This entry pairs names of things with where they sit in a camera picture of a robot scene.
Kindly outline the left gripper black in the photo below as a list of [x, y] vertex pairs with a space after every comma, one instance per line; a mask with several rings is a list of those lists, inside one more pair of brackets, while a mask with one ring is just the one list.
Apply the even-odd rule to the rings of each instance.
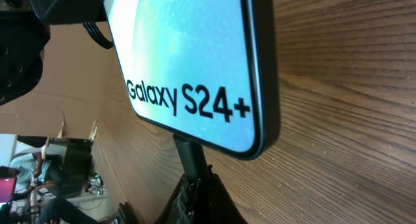
[[43, 22], [69, 25], [105, 21], [104, 0], [29, 0]]

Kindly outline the person in light shirt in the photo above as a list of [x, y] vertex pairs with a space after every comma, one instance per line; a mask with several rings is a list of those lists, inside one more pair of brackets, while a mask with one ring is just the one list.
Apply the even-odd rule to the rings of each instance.
[[10, 167], [20, 171], [17, 175], [16, 191], [24, 192], [29, 187], [32, 179], [36, 182], [44, 183], [47, 180], [47, 172], [50, 165], [50, 161], [42, 160], [40, 174], [34, 178], [36, 170], [38, 169], [38, 159], [33, 153], [27, 153], [14, 158], [10, 163]]

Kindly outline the pink laptop screen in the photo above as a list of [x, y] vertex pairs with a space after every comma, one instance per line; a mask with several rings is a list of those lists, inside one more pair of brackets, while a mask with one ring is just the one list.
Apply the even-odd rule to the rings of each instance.
[[16, 189], [17, 179], [11, 178], [0, 178], [0, 203], [7, 203], [10, 201], [12, 195]]

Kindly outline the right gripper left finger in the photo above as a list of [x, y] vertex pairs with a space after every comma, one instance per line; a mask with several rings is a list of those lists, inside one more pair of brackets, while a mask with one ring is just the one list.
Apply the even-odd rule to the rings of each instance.
[[203, 182], [181, 176], [166, 206], [154, 224], [203, 223]]

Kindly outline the smartphone with blue screen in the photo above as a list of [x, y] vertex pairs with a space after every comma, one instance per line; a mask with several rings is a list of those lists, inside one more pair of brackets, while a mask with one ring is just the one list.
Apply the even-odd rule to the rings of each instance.
[[280, 134], [273, 0], [104, 0], [129, 104], [241, 160]]

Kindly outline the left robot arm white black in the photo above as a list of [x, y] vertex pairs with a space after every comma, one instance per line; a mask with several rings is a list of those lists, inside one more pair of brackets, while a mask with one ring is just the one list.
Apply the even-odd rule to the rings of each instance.
[[52, 25], [81, 24], [98, 45], [112, 48], [100, 21], [106, 21], [104, 0], [1, 0], [1, 104], [39, 83]]

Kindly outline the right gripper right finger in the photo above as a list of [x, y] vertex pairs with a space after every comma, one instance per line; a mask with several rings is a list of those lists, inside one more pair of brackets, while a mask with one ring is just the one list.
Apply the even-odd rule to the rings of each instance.
[[198, 182], [198, 223], [247, 224], [212, 167], [208, 165], [209, 180]]

